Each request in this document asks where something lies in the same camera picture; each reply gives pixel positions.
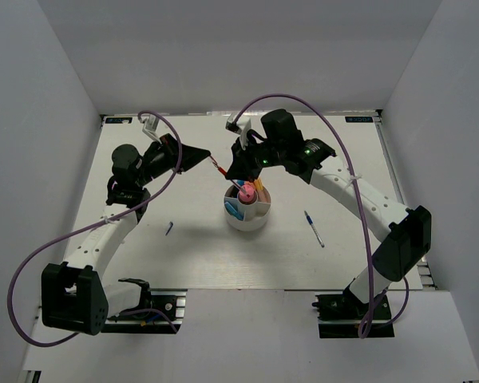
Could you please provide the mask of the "yellow capped orange highlighter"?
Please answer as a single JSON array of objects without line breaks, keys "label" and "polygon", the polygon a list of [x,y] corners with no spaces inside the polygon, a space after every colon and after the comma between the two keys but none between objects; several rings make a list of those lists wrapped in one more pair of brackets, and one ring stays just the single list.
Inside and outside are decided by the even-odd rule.
[{"label": "yellow capped orange highlighter", "polygon": [[255,185],[255,188],[258,191],[262,191],[264,189],[263,184],[262,184],[261,180],[259,180],[259,179],[254,181],[254,185]]}]

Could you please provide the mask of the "pink capped highlighter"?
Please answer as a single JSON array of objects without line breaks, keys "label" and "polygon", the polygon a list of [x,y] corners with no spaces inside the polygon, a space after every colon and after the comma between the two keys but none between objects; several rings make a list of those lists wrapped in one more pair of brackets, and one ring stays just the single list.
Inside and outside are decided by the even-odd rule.
[{"label": "pink capped highlighter", "polygon": [[243,204],[251,204],[256,201],[255,188],[250,184],[244,184],[238,191],[238,200]]}]

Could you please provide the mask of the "blue transparent highlighter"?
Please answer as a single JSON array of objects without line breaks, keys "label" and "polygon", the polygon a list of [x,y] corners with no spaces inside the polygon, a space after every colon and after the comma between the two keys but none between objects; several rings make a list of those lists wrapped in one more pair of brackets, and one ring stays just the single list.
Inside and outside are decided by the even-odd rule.
[{"label": "blue transparent highlighter", "polygon": [[225,201],[224,207],[231,216],[235,217],[239,221],[243,221],[243,215],[230,202]]}]

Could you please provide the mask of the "blue gel pen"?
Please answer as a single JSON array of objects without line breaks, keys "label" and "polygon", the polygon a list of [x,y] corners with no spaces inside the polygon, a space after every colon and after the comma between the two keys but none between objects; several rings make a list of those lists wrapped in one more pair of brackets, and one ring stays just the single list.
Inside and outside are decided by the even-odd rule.
[{"label": "blue gel pen", "polygon": [[311,227],[311,230],[313,231],[313,233],[315,235],[315,238],[317,239],[317,241],[319,243],[319,246],[321,248],[324,248],[325,244],[324,244],[319,232],[317,231],[316,226],[315,226],[314,221],[312,220],[311,216],[308,214],[308,212],[306,210],[304,210],[304,215],[305,215],[305,218],[306,218],[308,224]]}]

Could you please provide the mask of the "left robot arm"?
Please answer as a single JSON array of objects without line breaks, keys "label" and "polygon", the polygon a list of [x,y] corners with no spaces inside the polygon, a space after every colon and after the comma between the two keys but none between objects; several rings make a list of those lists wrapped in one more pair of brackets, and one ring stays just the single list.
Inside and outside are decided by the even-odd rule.
[{"label": "left robot arm", "polygon": [[120,245],[147,210],[147,184],[166,172],[188,171],[210,155],[207,149],[178,144],[170,134],[155,139],[145,153],[131,144],[113,151],[103,224],[90,230],[61,263],[50,263],[42,272],[45,326],[96,335],[111,317],[163,314],[152,306],[148,282],[122,278],[103,286],[102,279]]}]

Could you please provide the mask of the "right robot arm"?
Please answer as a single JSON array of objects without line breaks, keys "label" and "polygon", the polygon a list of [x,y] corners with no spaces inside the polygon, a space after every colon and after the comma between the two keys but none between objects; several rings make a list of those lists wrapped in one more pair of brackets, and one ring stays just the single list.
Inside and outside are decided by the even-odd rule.
[{"label": "right robot arm", "polygon": [[345,289],[344,306],[354,318],[374,307],[374,297],[401,281],[431,247],[432,216],[423,206],[411,209],[390,199],[362,177],[322,140],[306,139],[295,118],[276,109],[261,118],[258,134],[247,117],[232,114],[227,130],[238,135],[232,145],[227,177],[255,180],[265,168],[281,166],[303,182],[325,192],[359,218],[368,234],[379,241],[370,265]]}]

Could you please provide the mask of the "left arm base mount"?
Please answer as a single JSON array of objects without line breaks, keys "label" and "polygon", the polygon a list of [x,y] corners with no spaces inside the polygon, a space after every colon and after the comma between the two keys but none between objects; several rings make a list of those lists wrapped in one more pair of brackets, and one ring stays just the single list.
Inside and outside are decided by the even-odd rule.
[{"label": "left arm base mount", "polygon": [[151,290],[145,308],[140,306],[108,318],[104,334],[176,334],[186,307],[186,290]]}]

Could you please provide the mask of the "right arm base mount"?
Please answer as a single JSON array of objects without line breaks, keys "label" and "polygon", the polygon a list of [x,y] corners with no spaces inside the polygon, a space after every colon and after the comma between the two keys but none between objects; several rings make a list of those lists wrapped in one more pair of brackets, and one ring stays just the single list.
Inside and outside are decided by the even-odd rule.
[{"label": "right arm base mount", "polygon": [[[318,294],[312,307],[317,311],[321,339],[358,338],[360,321],[368,312],[368,305],[356,306],[341,294]],[[393,338],[393,325],[386,325],[391,318],[390,304],[388,298],[384,297],[374,309],[368,338]]]}]

